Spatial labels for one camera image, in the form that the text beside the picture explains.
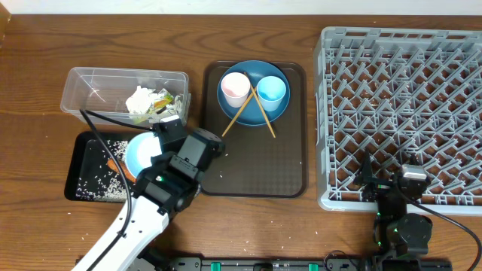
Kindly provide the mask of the light blue bowl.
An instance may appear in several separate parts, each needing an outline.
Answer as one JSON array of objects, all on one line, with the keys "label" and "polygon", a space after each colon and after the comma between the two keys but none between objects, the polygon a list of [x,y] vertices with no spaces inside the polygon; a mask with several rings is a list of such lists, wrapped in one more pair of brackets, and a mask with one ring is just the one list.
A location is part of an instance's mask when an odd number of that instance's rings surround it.
[{"label": "light blue bowl", "polygon": [[152,157],[161,154],[159,138],[153,132],[144,132],[136,135],[127,144],[124,163],[129,173],[136,178],[143,169],[152,166]]}]

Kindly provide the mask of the white paper napkin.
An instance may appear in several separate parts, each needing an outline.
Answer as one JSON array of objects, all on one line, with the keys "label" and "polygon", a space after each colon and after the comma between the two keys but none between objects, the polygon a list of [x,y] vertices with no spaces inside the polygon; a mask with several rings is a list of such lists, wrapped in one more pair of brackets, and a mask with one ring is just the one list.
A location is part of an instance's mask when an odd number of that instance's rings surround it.
[{"label": "white paper napkin", "polygon": [[183,111],[183,95],[177,95],[174,97],[173,101],[166,106],[166,114],[168,116],[180,115]]}]

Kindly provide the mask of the white tissue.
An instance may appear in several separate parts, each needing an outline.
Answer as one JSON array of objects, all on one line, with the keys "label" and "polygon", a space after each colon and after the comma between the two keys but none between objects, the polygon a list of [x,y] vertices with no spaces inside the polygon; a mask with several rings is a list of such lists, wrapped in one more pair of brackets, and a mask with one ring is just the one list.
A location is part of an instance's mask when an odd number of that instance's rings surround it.
[{"label": "white tissue", "polygon": [[131,114],[145,114],[153,103],[153,89],[137,86],[136,91],[126,101],[126,107]]}]

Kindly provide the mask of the pile of white rice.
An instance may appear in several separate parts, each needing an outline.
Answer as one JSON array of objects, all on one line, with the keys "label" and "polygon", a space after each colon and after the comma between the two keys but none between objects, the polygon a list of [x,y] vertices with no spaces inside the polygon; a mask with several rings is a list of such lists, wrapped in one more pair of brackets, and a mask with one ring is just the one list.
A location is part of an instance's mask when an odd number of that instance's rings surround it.
[{"label": "pile of white rice", "polygon": [[107,166],[112,157],[97,140],[87,142],[80,172],[77,177],[75,198],[94,202],[124,202],[126,190],[120,173]]}]

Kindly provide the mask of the orange carrot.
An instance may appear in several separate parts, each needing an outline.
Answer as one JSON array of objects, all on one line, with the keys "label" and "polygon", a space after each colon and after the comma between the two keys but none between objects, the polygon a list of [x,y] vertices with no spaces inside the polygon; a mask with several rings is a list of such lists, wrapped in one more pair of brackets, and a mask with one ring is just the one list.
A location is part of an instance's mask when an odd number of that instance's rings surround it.
[{"label": "orange carrot", "polygon": [[[136,178],[130,173],[130,171],[128,170],[128,168],[126,167],[125,163],[123,162],[119,162],[120,164],[120,167],[122,169],[122,171],[124,172],[125,176],[127,177],[127,179],[129,181],[131,181],[132,183],[136,183]],[[120,170],[119,168],[116,166],[115,162],[113,161],[113,159],[108,159],[108,162],[107,162],[107,166],[115,171],[116,173],[120,173]]]}]

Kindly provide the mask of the wooden chopstick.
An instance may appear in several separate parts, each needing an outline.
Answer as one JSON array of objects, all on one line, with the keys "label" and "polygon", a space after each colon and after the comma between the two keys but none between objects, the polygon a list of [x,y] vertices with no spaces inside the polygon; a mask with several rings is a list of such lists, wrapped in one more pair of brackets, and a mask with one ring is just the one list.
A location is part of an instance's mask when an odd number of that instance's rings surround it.
[{"label": "wooden chopstick", "polygon": [[[248,76],[247,72],[244,72],[244,75],[249,79],[249,76]],[[262,106],[262,104],[261,104],[261,102],[260,102],[260,99],[258,98],[258,94],[256,93],[256,90],[255,90],[255,88],[253,87],[253,85],[252,85],[252,83],[251,83],[250,80],[249,80],[249,84],[250,84],[250,88],[251,88],[252,95],[254,96],[255,101],[256,101],[257,104],[258,104],[258,107],[260,108],[260,111],[261,111],[261,113],[262,113],[262,115],[263,115],[264,121],[265,121],[265,123],[266,123],[269,131],[271,132],[272,137],[276,138],[276,134],[275,134],[275,132],[274,132],[274,130],[273,130],[271,124],[270,124],[270,120],[269,120],[269,118],[268,118],[268,116],[267,116],[267,114],[266,114],[266,112],[265,112],[265,110],[264,110],[264,108],[263,108],[263,106]]]},{"label": "wooden chopstick", "polygon": [[229,131],[229,129],[234,125],[234,123],[237,121],[238,117],[244,111],[245,107],[248,105],[248,103],[250,102],[250,100],[252,99],[254,94],[255,94],[255,90],[254,90],[254,87],[251,85],[251,93],[249,94],[246,101],[244,101],[242,106],[239,108],[238,112],[234,115],[233,119],[230,121],[230,123],[228,124],[226,129],[223,131],[223,133],[221,134],[221,137],[224,137],[227,134],[227,132]]}]

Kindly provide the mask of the yellow green snack wrapper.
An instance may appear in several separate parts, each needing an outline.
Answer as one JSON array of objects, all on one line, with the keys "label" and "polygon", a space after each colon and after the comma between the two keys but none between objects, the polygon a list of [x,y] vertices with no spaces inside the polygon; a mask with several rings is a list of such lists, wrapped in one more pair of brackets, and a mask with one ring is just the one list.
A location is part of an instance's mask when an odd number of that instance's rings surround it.
[{"label": "yellow green snack wrapper", "polygon": [[174,101],[174,96],[166,89],[155,90],[148,97],[151,100],[149,114],[160,114],[166,110],[167,105],[172,104]]}]

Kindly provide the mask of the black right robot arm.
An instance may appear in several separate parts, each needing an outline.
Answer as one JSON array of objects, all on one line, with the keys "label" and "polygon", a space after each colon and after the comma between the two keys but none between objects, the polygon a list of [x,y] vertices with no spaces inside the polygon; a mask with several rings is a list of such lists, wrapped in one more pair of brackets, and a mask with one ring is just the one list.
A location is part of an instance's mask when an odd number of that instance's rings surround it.
[{"label": "black right robot arm", "polygon": [[362,198],[377,204],[374,241],[380,252],[372,257],[373,269],[419,269],[418,257],[429,252],[432,221],[410,213],[407,206],[420,199],[429,185],[429,177],[415,157],[401,165],[390,178],[378,178],[365,151],[354,183],[361,185]]}]

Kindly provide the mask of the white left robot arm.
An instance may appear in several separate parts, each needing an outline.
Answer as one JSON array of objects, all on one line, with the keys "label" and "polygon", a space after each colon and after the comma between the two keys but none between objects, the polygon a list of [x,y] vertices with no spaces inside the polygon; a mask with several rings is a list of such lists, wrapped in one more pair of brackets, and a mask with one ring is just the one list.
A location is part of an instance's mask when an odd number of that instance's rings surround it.
[{"label": "white left robot arm", "polygon": [[127,186],[119,215],[75,265],[76,270],[126,270],[169,222],[199,193],[200,182],[224,145],[201,129],[188,134],[174,117],[135,136],[127,145],[121,175],[136,177]]}]

